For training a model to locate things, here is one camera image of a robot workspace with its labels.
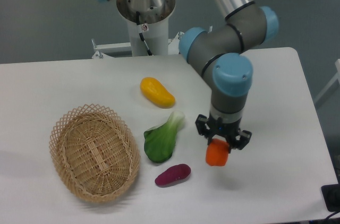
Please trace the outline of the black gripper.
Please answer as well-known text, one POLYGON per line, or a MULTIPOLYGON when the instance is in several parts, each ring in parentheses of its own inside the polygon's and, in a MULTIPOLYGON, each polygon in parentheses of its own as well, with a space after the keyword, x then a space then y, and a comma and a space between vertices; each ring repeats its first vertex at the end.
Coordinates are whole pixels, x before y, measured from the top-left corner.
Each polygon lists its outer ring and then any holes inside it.
POLYGON ((229 145, 228 152, 231 153, 233 149, 242 150, 252 137, 252 133, 247 130, 240 129, 241 118, 232 123, 226 123, 221 117, 214 118, 209 114, 209 118, 199 114, 195 125, 198 134, 207 139, 209 145, 215 135, 222 136, 229 145))

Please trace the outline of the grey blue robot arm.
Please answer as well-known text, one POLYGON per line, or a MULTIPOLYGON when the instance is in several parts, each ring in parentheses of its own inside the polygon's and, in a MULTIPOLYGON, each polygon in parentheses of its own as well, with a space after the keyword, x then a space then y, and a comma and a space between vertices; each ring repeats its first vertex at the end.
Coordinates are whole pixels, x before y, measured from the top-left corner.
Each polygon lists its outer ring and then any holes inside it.
MULTIPOLYGON (((253 68, 243 53, 273 38, 276 13, 254 0, 215 0, 225 25, 218 30, 192 28, 180 36, 178 50, 211 88, 209 116, 199 115, 198 133, 209 142, 223 137, 230 149, 243 149, 251 132, 240 121, 252 84, 253 68)), ((133 56, 167 55, 168 19, 175 0, 116 0, 127 22, 133 56)))

